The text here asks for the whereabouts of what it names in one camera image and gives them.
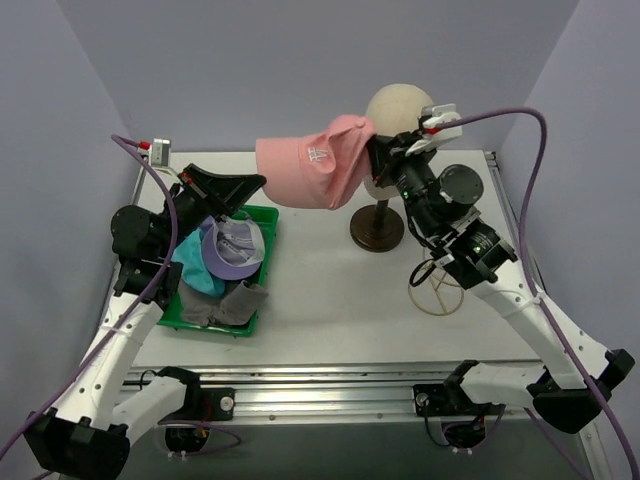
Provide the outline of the pink baseball cap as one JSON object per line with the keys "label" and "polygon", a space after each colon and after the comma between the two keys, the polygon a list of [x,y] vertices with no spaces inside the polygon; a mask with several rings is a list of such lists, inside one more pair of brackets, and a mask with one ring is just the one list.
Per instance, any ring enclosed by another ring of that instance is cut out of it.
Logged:
{"label": "pink baseball cap", "polygon": [[367,143],[374,134],[369,119],[341,115],[320,133],[258,139],[256,166],[266,178],[265,195],[289,208],[344,206],[371,173]]}

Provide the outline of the purple baseball cap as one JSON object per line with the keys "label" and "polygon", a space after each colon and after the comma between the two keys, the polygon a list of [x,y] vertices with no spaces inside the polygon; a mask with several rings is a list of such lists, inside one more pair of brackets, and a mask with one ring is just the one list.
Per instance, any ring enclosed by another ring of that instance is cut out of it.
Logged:
{"label": "purple baseball cap", "polygon": [[251,217],[212,219],[199,230],[203,233],[204,264],[212,275],[236,281],[251,277],[261,268],[266,246],[261,229]]}

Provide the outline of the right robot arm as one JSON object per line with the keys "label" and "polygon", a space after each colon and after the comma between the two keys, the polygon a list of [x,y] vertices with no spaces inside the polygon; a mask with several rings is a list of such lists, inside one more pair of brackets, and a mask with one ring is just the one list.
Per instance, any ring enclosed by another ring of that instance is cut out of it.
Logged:
{"label": "right robot arm", "polygon": [[466,360],[444,382],[447,406],[459,413],[518,406],[561,432],[579,432],[602,411],[598,400],[610,399],[629,374],[633,357],[595,341],[543,289],[527,284],[521,258],[481,218],[484,184],[475,170],[452,164],[433,173],[437,151],[415,133],[376,135],[367,151],[374,182],[398,190],[412,235],[430,253],[429,270],[443,270],[484,301],[542,362],[517,368]]}

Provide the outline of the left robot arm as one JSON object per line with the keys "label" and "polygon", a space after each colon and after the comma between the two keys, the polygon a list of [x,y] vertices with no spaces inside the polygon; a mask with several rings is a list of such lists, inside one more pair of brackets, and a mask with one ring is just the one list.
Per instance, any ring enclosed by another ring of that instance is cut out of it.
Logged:
{"label": "left robot arm", "polygon": [[190,420],[203,400],[198,374],[164,367],[123,403],[121,386],[139,350],[176,296],[175,248],[207,219],[226,219],[266,183],[264,176],[217,175],[193,164],[159,185],[162,210],[137,204],[111,220],[119,273],[104,318],[78,372],[26,422],[23,437],[46,470],[77,479],[115,479],[132,446],[163,420]]}

